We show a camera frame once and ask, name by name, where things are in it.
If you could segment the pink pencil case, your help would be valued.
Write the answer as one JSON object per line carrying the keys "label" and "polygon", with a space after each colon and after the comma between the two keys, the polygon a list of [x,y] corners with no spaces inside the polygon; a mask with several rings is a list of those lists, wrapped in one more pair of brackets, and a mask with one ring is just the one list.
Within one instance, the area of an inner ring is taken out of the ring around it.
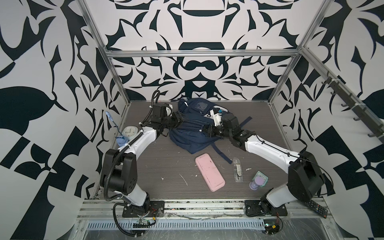
{"label": "pink pencil case", "polygon": [[198,156],[195,162],[211,192],[224,187],[226,182],[209,154]]}

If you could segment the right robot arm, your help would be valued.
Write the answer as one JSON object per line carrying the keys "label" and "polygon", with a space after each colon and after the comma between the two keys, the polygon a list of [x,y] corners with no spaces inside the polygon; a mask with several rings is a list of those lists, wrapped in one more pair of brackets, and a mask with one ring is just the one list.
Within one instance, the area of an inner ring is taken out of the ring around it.
{"label": "right robot arm", "polygon": [[288,182],[271,189],[261,203],[267,211],[291,201],[309,203],[326,183],[324,173],[313,154],[294,152],[272,144],[253,131],[244,130],[233,114],[213,115],[214,123],[202,127],[208,137],[229,139],[233,146],[262,157],[288,174]]}

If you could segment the navy blue student backpack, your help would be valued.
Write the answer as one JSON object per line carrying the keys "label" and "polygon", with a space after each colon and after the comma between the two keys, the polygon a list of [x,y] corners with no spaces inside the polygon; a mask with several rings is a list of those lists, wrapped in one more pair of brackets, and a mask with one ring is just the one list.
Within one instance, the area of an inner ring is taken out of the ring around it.
{"label": "navy blue student backpack", "polygon": [[178,110],[183,116],[183,122],[172,129],[169,134],[170,139],[177,146],[190,154],[195,154],[208,146],[212,146],[225,161],[229,164],[233,162],[215,145],[220,137],[207,134],[210,125],[215,124],[213,114],[219,113],[224,116],[230,113],[228,109],[203,98],[194,98],[179,99]]}

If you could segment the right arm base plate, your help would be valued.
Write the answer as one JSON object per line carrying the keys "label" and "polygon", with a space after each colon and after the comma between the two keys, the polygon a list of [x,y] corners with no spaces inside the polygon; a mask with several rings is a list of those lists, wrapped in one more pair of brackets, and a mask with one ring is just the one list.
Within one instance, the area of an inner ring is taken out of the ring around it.
{"label": "right arm base plate", "polygon": [[285,205],[273,207],[266,200],[245,200],[245,214],[247,217],[286,217],[288,211]]}

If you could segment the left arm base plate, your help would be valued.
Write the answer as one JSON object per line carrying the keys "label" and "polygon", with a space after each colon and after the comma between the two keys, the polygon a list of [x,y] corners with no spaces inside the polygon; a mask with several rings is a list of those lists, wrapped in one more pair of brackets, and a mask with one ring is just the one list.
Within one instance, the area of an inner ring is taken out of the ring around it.
{"label": "left arm base plate", "polygon": [[164,213],[164,201],[146,201],[143,206],[129,205],[124,207],[123,218],[157,217]]}

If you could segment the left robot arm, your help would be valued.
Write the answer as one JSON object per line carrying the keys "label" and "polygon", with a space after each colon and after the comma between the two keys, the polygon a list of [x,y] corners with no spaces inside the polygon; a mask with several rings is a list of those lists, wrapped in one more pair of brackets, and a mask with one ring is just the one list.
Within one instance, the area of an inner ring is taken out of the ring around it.
{"label": "left robot arm", "polygon": [[137,160],[146,148],[164,131],[171,131],[183,122],[179,112],[174,112],[170,104],[160,104],[160,91],[156,90],[151,99],[150,111],[139,123],[138,133],[119,149],[107,151],[101,172],[100,186],[104,200],[121,199],[135,207],[147,209],[150,197],[138,185]]}

